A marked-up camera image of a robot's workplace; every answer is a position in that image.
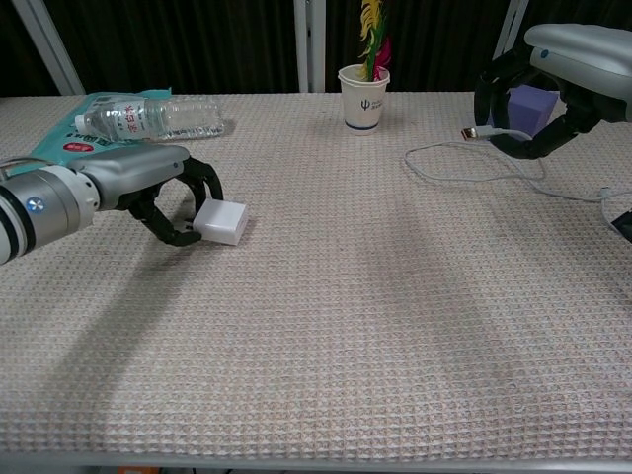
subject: purple sponge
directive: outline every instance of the purple sponge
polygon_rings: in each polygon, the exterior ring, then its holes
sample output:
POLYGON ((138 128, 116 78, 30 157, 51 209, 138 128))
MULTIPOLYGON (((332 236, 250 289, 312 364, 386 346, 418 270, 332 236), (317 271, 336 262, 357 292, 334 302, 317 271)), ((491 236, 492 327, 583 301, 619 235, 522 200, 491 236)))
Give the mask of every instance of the purple sponge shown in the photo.
POLYGON ((548 123, 557 99, 557 94, 531 86, 512 89, 508 105, 510 128, 535 135, 548 123))

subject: textured tablecloth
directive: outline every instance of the textured tablecloth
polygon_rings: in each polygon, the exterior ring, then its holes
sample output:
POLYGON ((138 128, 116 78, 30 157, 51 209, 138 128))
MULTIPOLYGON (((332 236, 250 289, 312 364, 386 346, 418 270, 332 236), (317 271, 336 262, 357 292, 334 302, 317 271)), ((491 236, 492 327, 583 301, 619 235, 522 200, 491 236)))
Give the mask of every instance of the textured tablecloth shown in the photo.
MULTIPOLYGON (((1 155, 81 100, 0 100, 1 155)), ((471 94, 389 94, 369 137, 339 101, 225 97, 233 133, 186 143, 249 205, 238 247, 170 248, 112 211, 0 268, 0 451, 632 457, 632 246, 595 204, 414 176, 403 152, 457 139, 471 94)), ((543 186, 632 188, 631 132, 577 138, 543 186)), ((508 171, 476 148, 416 159, 508 171)))

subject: bottle label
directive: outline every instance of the bottle label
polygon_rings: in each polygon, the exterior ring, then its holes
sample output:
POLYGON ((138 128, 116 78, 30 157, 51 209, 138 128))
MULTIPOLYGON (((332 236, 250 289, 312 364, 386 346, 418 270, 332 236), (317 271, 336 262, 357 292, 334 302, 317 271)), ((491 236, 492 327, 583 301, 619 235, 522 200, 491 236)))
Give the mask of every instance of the bottle label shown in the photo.
POLYGON ((113 104, 118 138, 142 140, 151 136, 145 114, 145 101, 123 101, 113 104))

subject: paper cup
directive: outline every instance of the paper cup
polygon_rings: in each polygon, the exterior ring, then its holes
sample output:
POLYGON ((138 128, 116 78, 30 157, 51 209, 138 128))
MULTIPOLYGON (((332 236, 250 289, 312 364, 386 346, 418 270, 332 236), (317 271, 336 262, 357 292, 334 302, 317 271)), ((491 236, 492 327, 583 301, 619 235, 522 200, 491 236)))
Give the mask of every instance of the paper cup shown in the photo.
POLYGON ((338 71, 343 90, 345 125, 354 135, 369 135, 377 130, 382 114, 386 84, 391 80, 389 72, 380 67, 380 80, 363 81, 361 64, 343 67, 338 71))

